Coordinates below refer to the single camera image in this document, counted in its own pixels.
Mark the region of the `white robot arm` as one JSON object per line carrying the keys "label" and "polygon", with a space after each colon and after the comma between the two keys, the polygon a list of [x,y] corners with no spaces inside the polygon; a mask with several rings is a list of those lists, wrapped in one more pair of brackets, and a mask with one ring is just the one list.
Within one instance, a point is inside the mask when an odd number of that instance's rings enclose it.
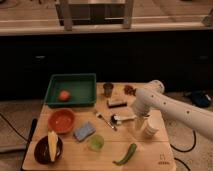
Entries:
{"label": "white robot arm", "polygon": [[164,90],[165,87],[159,80],[134,88],[134,114],[147,116],[151,108],[160,110],[213,141],[213,112],[167,97]]}

